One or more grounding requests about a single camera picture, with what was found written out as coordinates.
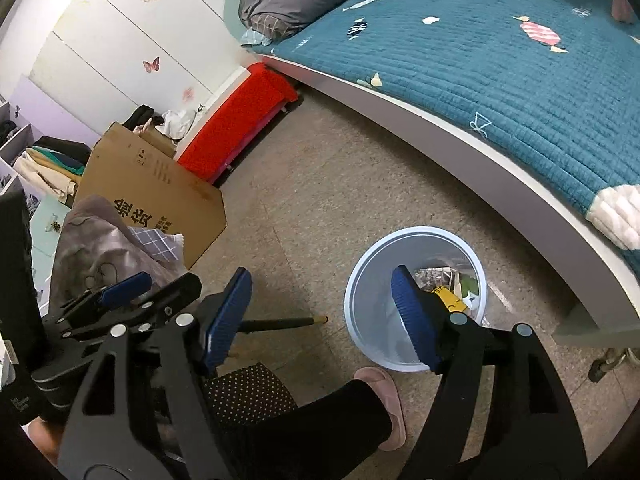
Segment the white plastic bag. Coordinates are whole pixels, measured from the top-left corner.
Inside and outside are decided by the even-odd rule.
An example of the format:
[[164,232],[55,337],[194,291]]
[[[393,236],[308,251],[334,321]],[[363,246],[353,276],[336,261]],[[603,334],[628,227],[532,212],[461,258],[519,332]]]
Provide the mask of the white plastic bag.
[[191,128],[193,120],[196,118],[196,111],[181,110],[180,112],[174,112],[169,110],[162,115],[162,118],[164,119],[164,124],[156,126],[156,130],[170,139],[180,140]]

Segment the person's leg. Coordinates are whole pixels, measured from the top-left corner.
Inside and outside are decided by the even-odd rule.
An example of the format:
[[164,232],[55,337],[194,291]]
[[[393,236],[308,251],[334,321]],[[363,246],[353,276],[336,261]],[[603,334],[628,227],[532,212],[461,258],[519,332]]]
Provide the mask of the person's leg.
[[353,378],[367,383],[369,388],[378,396],[391,419],[391,435],[378,446],[378,449],[393,451],[404,446],[406,428],[404,426],[402,406],[400,405],[400,396],[394,380],[382,368],[375,366],[361,368]]
[[64,431],[62,425],[52,424],[38,417],[29,424],[28,435],[33,445],[40,450],[46,459],[56,465]]
[[232,435],[242,480],[340,480],[392,431],[385,406],[361,380]]

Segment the tile floor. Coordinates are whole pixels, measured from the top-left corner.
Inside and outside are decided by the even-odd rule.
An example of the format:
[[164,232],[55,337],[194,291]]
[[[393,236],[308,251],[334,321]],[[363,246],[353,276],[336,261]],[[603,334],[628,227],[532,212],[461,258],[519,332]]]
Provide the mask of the tile floor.
[[[259,360],[274,370],[299,404],[335,390],[370,361],[344,324],[344,289],[354,264],[376,240],[399,228],[433,225],[466,240],[488,279],[510,304],[491,294],[486,319],[510,329],[533,326],[570,394],[593,460],[640,398],[640,371],[624,365],[593,384],[586,380],[602,349],[566,348],[551,334],[575,298],[549,264],[501,216],[411,146],[311,89],[304,101],[258,142],[222,185],[228,227],[194,272],[205,291],[222,290],[237,266],[251,270],[254,298],[247,317],[327,314],[321,327],[239,335],[232,365]],[[430,372],[392,372],[408,430],[407,444],[377,452],[349,480],[395,479],[436,393]],[[480,446],[490,399],[484,375],[476,420],[465,450]]]

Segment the white trash bin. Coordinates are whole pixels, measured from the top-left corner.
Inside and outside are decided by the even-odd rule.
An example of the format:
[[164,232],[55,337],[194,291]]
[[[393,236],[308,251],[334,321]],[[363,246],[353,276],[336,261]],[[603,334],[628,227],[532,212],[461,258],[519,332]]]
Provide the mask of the white trash bin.
[[484,317],[487,284],[480,260],[455,234],[436,227],[409,227],[377,241],[358,261],[344,295],[344,319],[356,346],[373,362],[399,372],[429,370],[415,354],[396,304],[391,274],[404,265],[412,274],[427,267],[453,267],[478,280],[479,302],[472,317]]

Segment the teal quilted bedspread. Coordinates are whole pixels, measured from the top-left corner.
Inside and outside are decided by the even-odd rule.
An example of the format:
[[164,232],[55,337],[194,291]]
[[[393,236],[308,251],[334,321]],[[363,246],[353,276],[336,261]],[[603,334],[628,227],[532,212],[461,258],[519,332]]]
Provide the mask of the teal quilted bedspread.
[[264,54],[475,130],[640,274],[640,25],[612,0],[349,0]]

